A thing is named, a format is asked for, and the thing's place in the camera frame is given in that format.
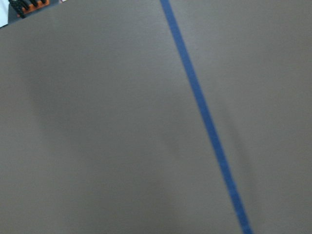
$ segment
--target black cable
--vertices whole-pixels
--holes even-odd
[[[35,7],[37,7],[38,6],[38,3],[37,3],[37,1],[36,0],[29,0]]]
[[[25,2],[24,0],[19,0],[19,1],[26,10],[29,10],[29,5],[27,4],[27,2]]]
[[[19,14],[19,16],[23,19],[25,18],[25,14],[23,12],[23,3],[20,0],[9,0],[10,5]]]

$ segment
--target blue tape line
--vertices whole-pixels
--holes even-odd
[[[190,85],[192,87],[196,102],[200,109],[200,113],[205,123],[205,127],[209,135],[211,144],[214,148],[214,152],[215,152],[219,167],[221,169],[224,181],[226,183],[228,193],[231,197],[232,204],[236,212],[236,216],[239,220],[240,227],[244,234],[252,234],[253,231],[249,225],[249,221],[248,221],[243,203],[241,201],[240,195],[236,188],[236,184],[232,177],[231,170],[227,162],[226,156],[224,154],[221,141],[219,140],[218,133],[216,131],[213,119],[208,109],[208,105],[206,103],[205,97],[199,85],[197,75],[193,68],[186,46],[184,44],[183,37],[180,33],[180,30],[176,22],[174,13],[172,11],[170,2],[169,0],[160,0],[160,2],[163,8],[163,11],[165,13],[165,16],[167,18],[172,36],[175,40],[176,47],[179,51],[179,54],[180,54],[184,69],[186,71],[186,74],[188,76]]]

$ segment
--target floor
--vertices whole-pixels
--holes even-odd
[[[255,234],[312,230],[312,2],[171,0]],[[159,1],[1,29],[0,232],[242,233]]]

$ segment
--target orange object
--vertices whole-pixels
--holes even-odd
[[[29,10],[26,10],[24,7],[23,7],[23,12],[24,14],[28,14],[28,13],[31,13],[31,12],[34,12],[40,8],[43,8],[45,6],[48,6],[50,5],[50,0],[47,0],[45,3],[42,3],[42,1],[38,1],[38,6],[35,7],[33,4],[30,4],[29,5]]]

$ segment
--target white object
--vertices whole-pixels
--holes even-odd
[[[0,27],[8,24],[9,1],[0,0]]]

